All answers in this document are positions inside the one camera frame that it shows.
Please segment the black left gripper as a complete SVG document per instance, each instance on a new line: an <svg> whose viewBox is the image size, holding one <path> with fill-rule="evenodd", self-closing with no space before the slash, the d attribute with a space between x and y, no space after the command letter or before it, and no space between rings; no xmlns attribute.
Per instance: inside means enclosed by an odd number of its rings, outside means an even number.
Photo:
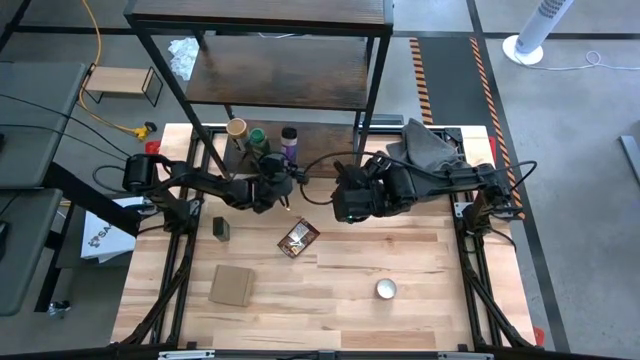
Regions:
<svg viewBox="0 0 640 360"><path fill-rule="evenodd" d="M274 154L273 157L271 154L265 154L259 159L259 170L261 173L272 173L273 160L276 162L277 173L272 176L257 175L247 178L252 188L252 209L255 213L266 212L276 203L287 211L290 210L289 195L293 190L293 182L286 174L290 165L288 157L281 153Z"/></svg>

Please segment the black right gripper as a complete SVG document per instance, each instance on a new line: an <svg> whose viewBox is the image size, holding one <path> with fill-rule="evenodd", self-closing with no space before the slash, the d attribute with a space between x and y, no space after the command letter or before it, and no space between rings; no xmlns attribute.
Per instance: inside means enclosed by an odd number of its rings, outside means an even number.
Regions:
<svg viewBox="0 0 640 360"><path fill-rule="evenodd" d="M358 167L333 163L338 172L333 192L335 219L360 223L369 217L391 217L407 212L416 203L416 191L408 170L385 154L373 154Z"/></svg>

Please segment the purple label spice bottle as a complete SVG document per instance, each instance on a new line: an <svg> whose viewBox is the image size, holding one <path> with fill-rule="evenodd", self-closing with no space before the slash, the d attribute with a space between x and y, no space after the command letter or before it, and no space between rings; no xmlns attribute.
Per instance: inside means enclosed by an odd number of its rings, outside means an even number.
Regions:
<svg viewBox="0 0 640 360"><path fill-rule="evenodd" d="M281 130L281 152L290 162L297 162L298 133L293 127L284 127Z"/></svg>

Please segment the green label glass spice jar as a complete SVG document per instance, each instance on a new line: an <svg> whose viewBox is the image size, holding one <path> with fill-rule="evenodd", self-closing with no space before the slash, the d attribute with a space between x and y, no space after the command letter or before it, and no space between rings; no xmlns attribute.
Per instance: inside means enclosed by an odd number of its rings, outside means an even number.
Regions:
<svg viewBox="0 0 640 360"><path fill-rule="evenodd" d="M256 159L271 152L269 139L262 128L253 128L249 132L249 145Z"/></svg>

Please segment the tan lid spice jar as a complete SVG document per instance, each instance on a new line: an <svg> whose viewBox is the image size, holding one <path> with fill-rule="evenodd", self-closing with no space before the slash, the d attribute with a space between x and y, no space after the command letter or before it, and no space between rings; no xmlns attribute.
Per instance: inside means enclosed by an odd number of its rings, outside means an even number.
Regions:
<svg viewBox="0 0 640 360"><path fill-rule="evenodd" d="M228 138L240 152L247 151L249 130L247 123L241 118L233 118L226 125Z"/></svg>

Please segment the brown orange spice pouch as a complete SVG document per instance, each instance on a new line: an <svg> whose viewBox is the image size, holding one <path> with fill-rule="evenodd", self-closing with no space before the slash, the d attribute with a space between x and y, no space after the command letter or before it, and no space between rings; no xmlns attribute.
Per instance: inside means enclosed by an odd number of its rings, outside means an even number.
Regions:
<svg viewBox="0 0 640 360"><path fill-rule="evenodd" d="M296 225L277 243L277 247L289 258L296 258L320 235L320 231L306 219Z"/></svg>

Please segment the grey cloth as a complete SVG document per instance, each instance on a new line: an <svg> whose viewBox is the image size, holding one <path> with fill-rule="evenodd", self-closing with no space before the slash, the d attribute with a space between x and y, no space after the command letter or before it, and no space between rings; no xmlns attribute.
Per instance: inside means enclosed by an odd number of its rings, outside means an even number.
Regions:
<svg viewBox="0 0 640 360"><path fill-rule="evenodd" d="M401 140L386 146L387 153L427 171L470 168L456 149L416 119L401 129Z"/></svg>

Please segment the small white round tin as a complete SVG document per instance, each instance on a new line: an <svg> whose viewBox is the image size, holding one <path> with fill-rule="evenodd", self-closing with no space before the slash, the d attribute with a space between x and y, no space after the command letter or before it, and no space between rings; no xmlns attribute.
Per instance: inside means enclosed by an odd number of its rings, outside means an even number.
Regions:
<svg viewBox="0 0 640 360"><path fill-rule="evenodd" d="M375 291L381 299L390 300L397 294L397 285L392 279L383 278L376 282Z"/></svg>

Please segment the tan cardboard box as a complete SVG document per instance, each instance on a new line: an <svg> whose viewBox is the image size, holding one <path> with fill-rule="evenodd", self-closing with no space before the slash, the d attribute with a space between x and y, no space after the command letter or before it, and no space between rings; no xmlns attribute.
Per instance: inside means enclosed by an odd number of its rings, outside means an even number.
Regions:
<svg viewBox="0 0 640 360"><path fill-rule="evenodd" d="M208 299L218 304L247 307L254 281L253 269L217 265Z"/></svg>

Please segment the black hazard stripe floor mat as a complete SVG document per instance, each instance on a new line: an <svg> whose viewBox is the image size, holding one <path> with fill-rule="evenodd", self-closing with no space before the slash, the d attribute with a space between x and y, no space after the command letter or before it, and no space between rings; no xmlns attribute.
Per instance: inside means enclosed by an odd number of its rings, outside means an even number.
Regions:
<svg viewBox="0 0 640 360"><path fill-rule="evenodd" d="M483 126L495 142L496 165L518 163L486 40L480 36L411 38L409 44L423 121Z"/></svg>

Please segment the white crumpled plastic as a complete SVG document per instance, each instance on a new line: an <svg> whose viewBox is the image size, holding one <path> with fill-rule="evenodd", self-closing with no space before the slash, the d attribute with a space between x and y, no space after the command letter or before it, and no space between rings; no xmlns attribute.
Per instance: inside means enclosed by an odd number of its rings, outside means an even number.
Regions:
<svg viewBox="0 0 640 360"><path fill-rule="evenodd" d="M168 47L171 71L184 81L189 81L199 50L200 46L194 37L172 40Z"/></svg>

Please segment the white logo bag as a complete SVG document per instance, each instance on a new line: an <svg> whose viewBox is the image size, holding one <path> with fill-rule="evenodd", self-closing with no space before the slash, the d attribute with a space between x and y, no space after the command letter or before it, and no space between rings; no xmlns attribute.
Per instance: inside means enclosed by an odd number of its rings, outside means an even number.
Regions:
<svg viewBox="0 0 640 360"><path fill-rule="evenodd" d="M135 244L135 236L89 211L86 212L80 253L82 259L94 259L104 263L116 256L133 251Z"/></svg>

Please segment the grey desk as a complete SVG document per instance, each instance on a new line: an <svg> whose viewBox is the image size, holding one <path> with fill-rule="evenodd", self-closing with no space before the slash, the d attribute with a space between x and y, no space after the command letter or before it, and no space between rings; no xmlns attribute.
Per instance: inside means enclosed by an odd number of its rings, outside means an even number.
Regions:
<svg viewBox="0 0 640 360"><path fill-rule="evenodd" d="M42 184L86 72L79 63L0 62L0 188Z"/></svg>
<svg viewBox="0 0 640 360"><path fill-rule="evenodd" d="M0 317L20 311L43 249L61 246L51 230L61 199L58 189L0 190Z"/></svg>

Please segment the grey metal bar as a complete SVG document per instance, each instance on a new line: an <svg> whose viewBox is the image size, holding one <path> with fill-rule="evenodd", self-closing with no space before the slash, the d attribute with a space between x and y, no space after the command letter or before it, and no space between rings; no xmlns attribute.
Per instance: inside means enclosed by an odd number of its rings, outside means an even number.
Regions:
<svg viewBox="0 0 640 360"><path fill-rule="evenodd" d="M636 181L640 185L640 147L632 135L621 135L618 141L622 146Z"/></svg>

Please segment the silver metal bracket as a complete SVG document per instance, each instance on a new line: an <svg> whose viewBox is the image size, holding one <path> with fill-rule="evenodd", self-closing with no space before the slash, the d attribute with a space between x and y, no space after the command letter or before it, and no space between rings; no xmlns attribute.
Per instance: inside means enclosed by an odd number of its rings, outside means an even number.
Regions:
<svg viewBox="0 0 640 360"><path fill-rule="evenodd" d="M437 360L495 360L492 354L476 352L438 352Z"/></svg>
<svg viewBox="0 0 640 360"><path fill-rule="evenodd" d="M175 350L160 352L157 360L208 360L214 358L214 350Z"/></svg>

